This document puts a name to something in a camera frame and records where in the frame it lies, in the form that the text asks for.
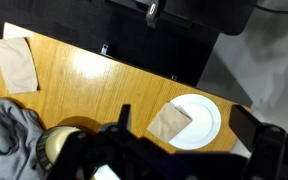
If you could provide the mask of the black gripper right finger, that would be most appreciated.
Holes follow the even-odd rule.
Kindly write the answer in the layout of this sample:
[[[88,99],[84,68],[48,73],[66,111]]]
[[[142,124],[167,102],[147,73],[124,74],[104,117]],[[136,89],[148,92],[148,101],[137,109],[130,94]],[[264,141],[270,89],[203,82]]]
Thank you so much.
[[[232,106],[229,127],[249,152],[257,149],[264,125],[243,106]]]

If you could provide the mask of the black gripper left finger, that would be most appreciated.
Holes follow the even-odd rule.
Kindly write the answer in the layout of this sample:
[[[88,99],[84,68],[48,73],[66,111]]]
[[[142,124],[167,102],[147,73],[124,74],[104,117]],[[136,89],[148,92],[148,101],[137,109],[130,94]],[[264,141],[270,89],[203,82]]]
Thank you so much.
[[[120,111],[118,125],[124,129],[129,130],[131,127],[130,122],[131,122],[131,105],[124,104]]]

